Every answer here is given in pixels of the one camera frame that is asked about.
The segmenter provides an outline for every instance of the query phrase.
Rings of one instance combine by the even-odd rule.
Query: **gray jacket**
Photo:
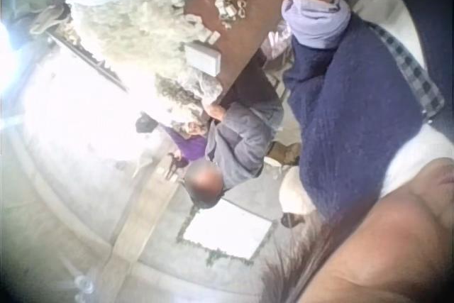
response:
[[[222,122],[211,122],[205,155],[221,168],[225,190],[260,175],[282,117],[280,101],[255,108],[235,102]]]

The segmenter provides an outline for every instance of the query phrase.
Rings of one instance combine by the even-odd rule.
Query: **plaid shirt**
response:
[[[367,24],[391,52],[396,60],[397,67],[421,105],[424,121],[431,123],[431,118],[439,113],[445,105],[445,99],[440,89],[432,81],[427,71],[393,35],[378,25]]]

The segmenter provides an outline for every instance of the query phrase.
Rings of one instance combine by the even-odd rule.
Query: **brown table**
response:
[[[226,93],[251,57],[261,46],[267,34],[276,28],[281,20],[283,0],[248,0],[246,18],[232,24],[226,30],[218,18],[215,0],[188,0],[186,13],[201,16],[204,25],[221,34],[216,48],[221,51],[221,73],[218,79]]]

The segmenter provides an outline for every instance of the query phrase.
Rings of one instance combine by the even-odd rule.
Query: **brown boot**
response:
[[[296,165],[301,152],[301,143],[283,145],[280,142],[273,142],[270,151],[265,157],[265,162],[272,166]]]

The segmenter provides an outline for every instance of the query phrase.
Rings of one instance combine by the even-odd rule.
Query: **navy blue sweater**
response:
[[[446,105],[433,125],[453,139],[453,0],[404,0]],[[376,200],[397,151],[421,129],[419,103],[380,39],[353,15],[335,50],[293,40],[284,82],[301,124],[300,177],[327,219]]]

